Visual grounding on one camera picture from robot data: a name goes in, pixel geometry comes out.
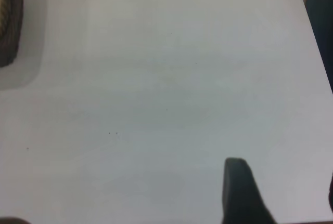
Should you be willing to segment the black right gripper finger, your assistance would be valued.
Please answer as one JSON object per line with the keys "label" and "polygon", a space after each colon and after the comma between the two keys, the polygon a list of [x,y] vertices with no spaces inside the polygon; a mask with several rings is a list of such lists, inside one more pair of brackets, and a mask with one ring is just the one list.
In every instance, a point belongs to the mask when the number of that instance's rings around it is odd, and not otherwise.
{"label": "black right gripper finger", "polygon": [[222,223],[275,223],[248,163],[229,157],[224,163]]}

